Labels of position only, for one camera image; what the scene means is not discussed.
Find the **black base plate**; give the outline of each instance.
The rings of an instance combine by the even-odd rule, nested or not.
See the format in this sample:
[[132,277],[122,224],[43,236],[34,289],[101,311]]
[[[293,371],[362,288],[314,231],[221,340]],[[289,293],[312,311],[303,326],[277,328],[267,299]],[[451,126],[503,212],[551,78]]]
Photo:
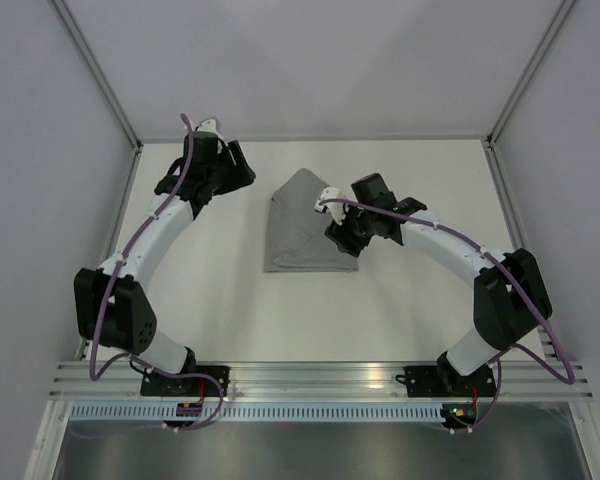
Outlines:
[[[222,385],[222,396],[226,396],[229,386],[229,371],[224,365],[197,365],[195,373],[209,375]],[[170,379],[157,373],[145,374],[140,388],[142,397],[199,397],[200,386],[204,384],[204,396],[217,398],[218,388],[209,380],[199,378],[185,378],[183,380]]]
[[478,396],[493,397],[496,393],[496,382],[491,369],[483,365],[466,377],[466,381],[453,392],[449,392],[438,377],[435,365],[418,365],[405,367],[405,385],[410,398],[473,398],[473,388]]

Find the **cloth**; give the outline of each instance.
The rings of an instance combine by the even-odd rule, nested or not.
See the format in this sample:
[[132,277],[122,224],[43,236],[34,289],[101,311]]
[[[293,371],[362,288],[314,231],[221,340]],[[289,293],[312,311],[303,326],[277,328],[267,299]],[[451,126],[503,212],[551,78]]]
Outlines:
[[328,185],[306,168],[298,170],[269,202],[265,272],[350,272],[358,260],[338,251],[324,232],[331,215],[313,207]]

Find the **white tabletop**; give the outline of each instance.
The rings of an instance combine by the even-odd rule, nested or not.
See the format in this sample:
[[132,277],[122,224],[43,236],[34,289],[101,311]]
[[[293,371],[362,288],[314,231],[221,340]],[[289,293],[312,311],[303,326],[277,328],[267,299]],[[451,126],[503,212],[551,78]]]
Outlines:
[[[477,140],[243,143],[256,182],[214,198],[147,290],[158,328],[204,361],[435,360],[472,326],[473,293],[423,254],[374,238],[355,273],[263,273],[271,194],[298,169],[344,189],[372,172],[443,223],[511,249]],[[145,218],[179,144],[144,147],[119,245]],[[542,354],[534,331],[522,342]],[[512,352],[507,359],[524,359]]]

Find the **white wall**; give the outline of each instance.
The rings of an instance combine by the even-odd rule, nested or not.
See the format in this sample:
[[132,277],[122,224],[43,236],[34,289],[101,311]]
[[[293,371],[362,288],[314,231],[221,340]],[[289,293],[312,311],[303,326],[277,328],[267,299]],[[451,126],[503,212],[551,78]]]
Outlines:
[[499,151],[556,328],[600,405],[600,0],[577,6]]
[[0,2],[0,480],[75,352],[73,276],[103,253],[130,155],[47,2]]
[[559,0],[69,0],[144,141],[484,135]]

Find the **metal frame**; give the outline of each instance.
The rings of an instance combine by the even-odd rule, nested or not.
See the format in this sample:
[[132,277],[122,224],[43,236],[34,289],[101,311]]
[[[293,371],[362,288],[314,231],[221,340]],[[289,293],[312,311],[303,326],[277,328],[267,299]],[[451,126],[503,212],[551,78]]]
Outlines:
[[[120,210],[107,246],[107,253],[110,253],[115,246],[124,217],[142,143],[129,123],[115,92],[102,72],[65,1],[48,1],[101,90],[112,114],[120,124],[120,128],[136,148]],[[578,0],[561,1],[492,131],[480,139],[511,241],[515,247],[525,246],[527,242],[506,183],[502,162],[497,154],[496,142],[540,66],[546,60],[551,47],[577,3]],[[426,138],[440,139],[439,136]],[[550,339],[542,330],[540,330],[540,338],[544,353],[551,360],[550,363],[560,368],[561,364],[557,361]],[[265,405],[342,405],[344,403],[358,406],[372,404],[413,407],[422,404],[422,399],[409,398],[404,386],[395,382],[394,377],[401,373],[402,367],[406,365],[428,363],[229,363],[232,371],[228,399],[239,408],[260,408]],[[600,480],[600,419],[582,365],[576,363],[574,367],[578,380],[575,386],[568,387],[554,380],[531,361],[506,362],[503,364],[503,387],[500,401],[506,403],[568,402],[592,478]],[[100,382],[93,383],[88,378],[87,362],[62,362],[55,373],[49,402],[25,478],[51,478],[60,452],[67,420],[72,412],[78,412],[77,407],[94,405],[89,402],[99,402],[100,406],[156,405],[155,399],[139,396],[140,383],[139,375],[130,370],[126,364],[113,365]],[[172,403],[177,400],[184,399],[169,399],[168,402]],[[442,401],[446,400],[429,399],[428,404],[438,405],[438,402]],[[266,418],[267,415],[260,415],[259,420],[266,420]]]

